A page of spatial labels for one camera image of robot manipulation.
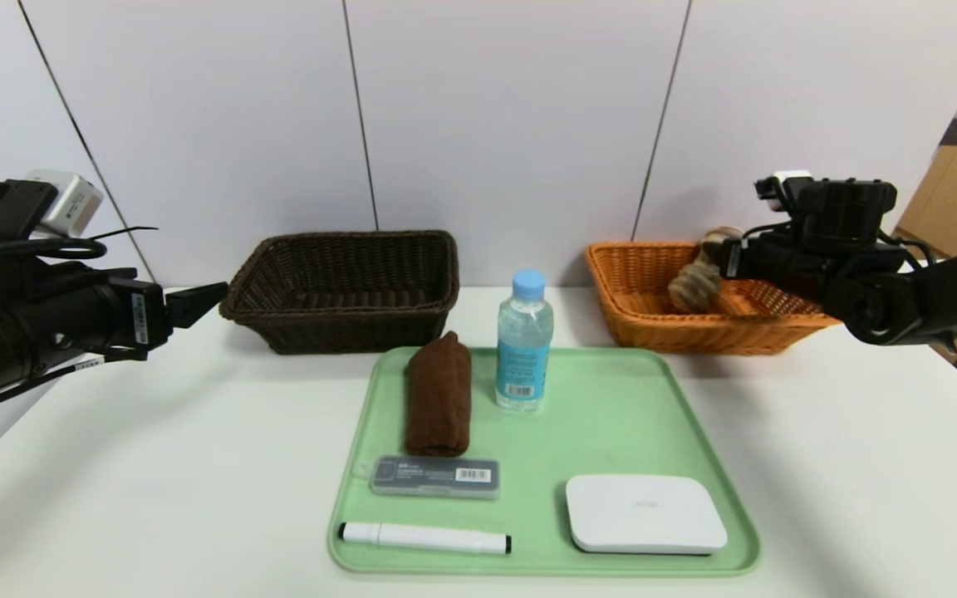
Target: marker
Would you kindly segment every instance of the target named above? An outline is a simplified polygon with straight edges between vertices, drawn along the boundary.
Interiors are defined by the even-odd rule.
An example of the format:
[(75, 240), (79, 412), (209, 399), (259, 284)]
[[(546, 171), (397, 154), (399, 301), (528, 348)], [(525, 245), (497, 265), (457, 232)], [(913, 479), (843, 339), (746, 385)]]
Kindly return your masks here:
[(472, 530), (451, 530), (447, 527), (343, 522), (338, 527), (338, 537), (344, 542), (371, 544), (373, 546), (483, 554), (512, 553), (512, 537), (510, 535)]

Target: folded towel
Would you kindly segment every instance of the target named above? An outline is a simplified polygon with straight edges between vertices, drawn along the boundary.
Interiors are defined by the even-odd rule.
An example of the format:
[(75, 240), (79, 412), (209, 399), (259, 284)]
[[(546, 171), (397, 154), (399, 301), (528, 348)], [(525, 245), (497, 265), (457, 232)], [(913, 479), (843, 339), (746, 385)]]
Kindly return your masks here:
[(458, 457), (471, 442), (471, 352), (450, 332), (409, 362), (405, 451)]

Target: brown wicker basket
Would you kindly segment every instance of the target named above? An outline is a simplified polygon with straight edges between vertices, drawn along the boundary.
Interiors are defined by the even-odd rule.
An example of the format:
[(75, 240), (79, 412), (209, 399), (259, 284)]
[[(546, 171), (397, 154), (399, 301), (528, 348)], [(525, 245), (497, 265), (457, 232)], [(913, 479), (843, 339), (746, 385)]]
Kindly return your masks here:
[(596, 243), (586, 261), (616, 343), (664, 353), (774, 355), (839, 323), (759, 281), (725, 281), (709, 315), (675, 313), (667, 287), (698, 243)]
[(265, 239), (220, 315), (277, 353), (365, 353), (441, 336), (459, 294), (445, 231), (311, 233)]

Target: barcode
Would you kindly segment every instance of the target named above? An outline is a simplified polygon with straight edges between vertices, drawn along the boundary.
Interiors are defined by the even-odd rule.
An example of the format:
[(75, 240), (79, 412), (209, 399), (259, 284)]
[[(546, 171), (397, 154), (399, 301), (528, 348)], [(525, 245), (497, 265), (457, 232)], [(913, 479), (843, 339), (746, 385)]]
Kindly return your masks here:
[(467, 469), (464, 467), (456, 468), (457, 482), (488, 482), (489, 469)]
[(505, 384), (504, 389), (507, 390), (510, 395), (515, 395), (517, 397), (534, 396), (534, 386), (520, 386), (518, 384)]
[(137, 292), (132, 294), (132, 323), (135, 325), (135, 343), (148, 345), (150, 336), (145, 328), (145, 297)]

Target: plastic bottle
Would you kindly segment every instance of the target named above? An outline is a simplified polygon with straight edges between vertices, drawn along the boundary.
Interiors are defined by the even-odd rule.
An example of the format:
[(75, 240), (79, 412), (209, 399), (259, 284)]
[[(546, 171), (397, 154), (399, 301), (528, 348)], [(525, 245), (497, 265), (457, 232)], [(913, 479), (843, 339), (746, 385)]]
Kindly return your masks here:
[(512, 296), (497, 317), (497, 404), (537, 411), (544, 404), (552, 306), (544, 300), (546, 280), (537, 270), (520, 270)]

